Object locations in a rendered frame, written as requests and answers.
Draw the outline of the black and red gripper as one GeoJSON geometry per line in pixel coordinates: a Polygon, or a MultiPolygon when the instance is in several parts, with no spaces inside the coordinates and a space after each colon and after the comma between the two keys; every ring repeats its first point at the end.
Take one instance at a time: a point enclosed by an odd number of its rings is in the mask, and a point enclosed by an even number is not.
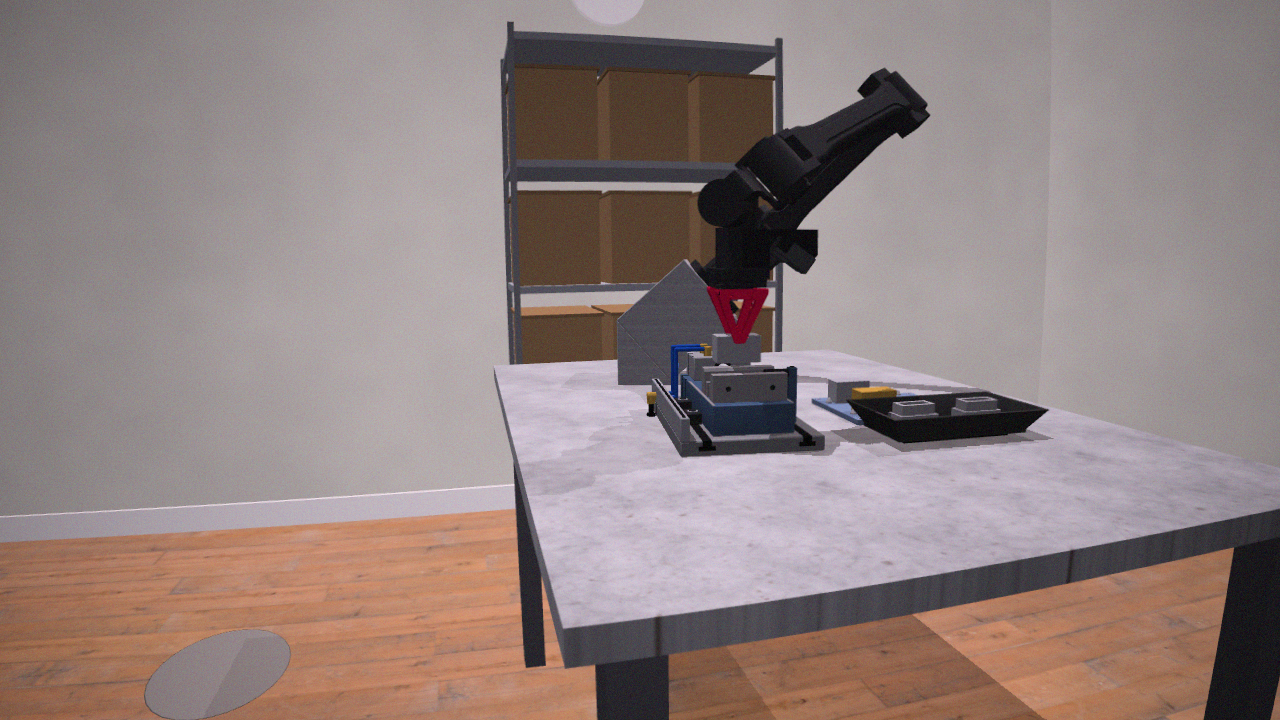
{"type": "Polygon", "coordinates": [[[771,279],[769,268],[742,268],[742,229],[758,229],[758,225],[716,228],[716,268],[707,266],[709,286],[707,287],[707,292],[716,307],[716,313],[721,318],[724,333],[731,333],[735,345],[744,345],[746,342],[753,324],[769,293],[769,290],[762,290],[767,288],[767,281],[762,279],[771,279]],[[737,323],[733,320],[730,300],[742,300],[737,323]]]}

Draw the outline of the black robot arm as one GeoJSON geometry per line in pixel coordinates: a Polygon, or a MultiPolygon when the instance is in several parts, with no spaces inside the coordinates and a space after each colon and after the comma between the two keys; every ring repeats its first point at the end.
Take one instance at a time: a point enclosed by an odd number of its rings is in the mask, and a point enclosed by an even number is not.
{"type": "Polygon", "coordinates": [[[860,101],[812,126],[765,136],[735,164],[739,170],[701,188],[698,210],[710,225],[758,225],[758,197],[771,204],[759,208],[759,229],[742,229],[742,268],[786,263],[806,274],[817,261],[818,231],[797,225],[886,138],[904,138],[931,117],[897,70],[872,73],[858,92],[860,101]]]}

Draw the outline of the yellow rectangular block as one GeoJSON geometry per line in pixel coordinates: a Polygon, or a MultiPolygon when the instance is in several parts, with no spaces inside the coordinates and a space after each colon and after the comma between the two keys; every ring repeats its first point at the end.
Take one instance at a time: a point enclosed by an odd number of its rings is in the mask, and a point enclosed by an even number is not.
{"type": "Polygon", "coordinates": [[[897,389],[890,387],[852,388],[852,398],[895,397],[897,389]]]}

